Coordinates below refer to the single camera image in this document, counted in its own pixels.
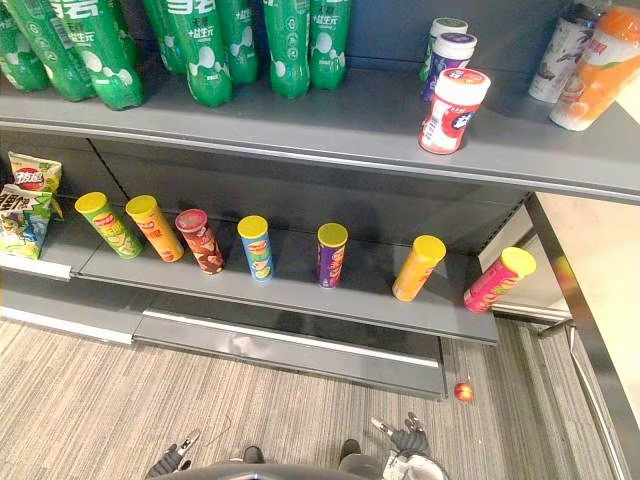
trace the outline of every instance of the gray metal shelf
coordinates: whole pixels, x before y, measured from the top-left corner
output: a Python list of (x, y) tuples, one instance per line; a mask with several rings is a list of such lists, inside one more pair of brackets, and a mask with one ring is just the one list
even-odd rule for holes
[(415, 301), (400, 302), (391, 285), (409, 248), (350, 241), (342, 283), (323, 289), (315, 283), (316, 235), (270, 230), (276, 276), (255, 282), (248, 272), (242, 244), (232, 222), (213, 222), (226, 267), (217, 275), (203, 274), (187, 252), (178, 262), (165, 263), (147, 245), (132, 260), (120, 259), (102, 244), (79, 275), (160, 291), (333, 317), (387, 328), (488, 344), (498, 341), (493, 315), (478, 315), (462, 305), (470, 268), (477, 260), (448, 255)]
[(126, 140), (279, 160), (489, 182), (640, 203), (640, 127), (619, 106), (588, 131), (547, 119), (522, 77), (494, 77), (464, 147), (437, 156), (417, 145), (426, 106), (415, 75), (352, 69), (338, 90), (291, 101), (268, 81), (236, 89), (220, 108), (197, 105), (184, 78), (147, 66), (149, 100), (114, 112), (70, 103), (53, 90), (28, 95), (2, 83), (0, 128)]
[(0, 268), (68, 281), (87, 263), (102, 243), (91, 225), (73, 209), (73, 201), (61, 199), (65, 220), (51, 220), (40, 260), (0, 253)]

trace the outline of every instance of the drink bottle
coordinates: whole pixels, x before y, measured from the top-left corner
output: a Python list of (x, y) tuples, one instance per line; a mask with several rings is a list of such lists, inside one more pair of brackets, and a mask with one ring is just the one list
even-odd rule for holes
[(44, 65), (33, 53), (9, 12), (0, 3), (0, 69), (7, 80), (23, 92), (49, 86)]
[(3, 0), (54, 87), (67, 100), (95, 96), (89, 73), (48, 0)]
[(114, 110), (144, 101), (142, 82), (129, 62), (110, 0), (50, 0), (51, 6), (84, 61), (93, 88)]
[(217, 0), (222, 39), (234, 83), (258, 78), (258, 56), (253, 43), (253, 12), (249, 0)]
[(144, 0), (143, 3), (158, 39), (164, 67), (169, 73), (184, 75), (187, 73), (187, 65), (176, 42), (176, 33), (171, 28), (165, 0)]
[(271, 50), (271, 88), (287, 98), (309, 90), (309, 0), (262, 0)]
[(311, 0), (311, 83), (337, 88), (347, 73), (351, 0)]
[(187, 62), (193, 98), (217, 107), (231, 100), (233, 86), (214, 0), (163, 0)]

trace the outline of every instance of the bottle cap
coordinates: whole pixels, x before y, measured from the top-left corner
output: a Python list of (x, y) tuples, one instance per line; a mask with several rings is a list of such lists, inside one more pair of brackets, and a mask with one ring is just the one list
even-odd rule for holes
[(484, 100), (491, 80), (470, 68), (447, 68), (440, 72), (435, 94), (458, 105), (479, 105)]
[(76, 200), (75, 207), (79, 213), (86, 215), (97, 212), (107, 204), (107, 196), (102, 192), (91, 192)]
[(198, 208), (185, 210), (176, 217), (176, 228), (183, 233), (194, 233), (207, 224), (207, 213)]
[(151, 195), (140, 195), (129, 200), (124, 210), (135, 220), (136, 217), (149, 215), (157, 206), (158, 202)]
[(464, 20), (458, 20), (457, 18), (449, 18), (449, 17), (441, 17), (436, 18), (431, 24), (431, 30), (429, 30), (429, 35), (432, 37), (438, 38), (438, 35), (441, 35), (446, 32), (456, 32), (456, 33), (467, 33), (467, 29), (469, 28), (469, 24)]
[(536, 271), (536, 259), (526, 250), (518, 247), (507, 247), (500, 255), (500, 261), (505, 267), (519, 277), (531, 275)]
[(437, 237), (420, 235), (413, 241), (413, 251), (422, 262), (436, 264), (447, 254), (447, 247)]
[(348, 238), (349, 232), (339, 223), (325, 223), (318, 229), (318, 241), (325, 247), (341, 247)]
[(238, 223), (238, 233), (244, 238), (259, 238), (269, 229), (267, 221), (259, 215), (249, 215)]

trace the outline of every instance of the person's foot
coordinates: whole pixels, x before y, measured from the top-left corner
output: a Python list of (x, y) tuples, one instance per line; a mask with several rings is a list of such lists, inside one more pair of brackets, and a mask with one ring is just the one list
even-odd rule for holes
[(352, 453), (362, 453), (362, 451), (360, 450), (360, 444), (358, 441), (350, 438), (342, 444), (342, 450), (340, 450), (340, 461), (342, 462), (345, 457)]
[(242, 455), (242, 461), (244, 463), (265, 463), (262, 450), (260, 450), (260, 447), (256, 447), (255, 445), (246, 448)]

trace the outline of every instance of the floor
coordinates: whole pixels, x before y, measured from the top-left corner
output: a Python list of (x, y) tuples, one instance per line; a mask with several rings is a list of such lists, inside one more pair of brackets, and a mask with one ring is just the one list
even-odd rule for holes
[(333, 468), (349, 437), (385, 459), (368, 419), (400, 426), (409, 410), (452, 479), (612, 478), (563, 336), (498, 326), (497, 348), (443, 342), (449, 390), (474, 387), (465, 404), (0, 321), (0, 478), (142, 479), (196, 427), (195, 467), (259, 444), (272, 461)]

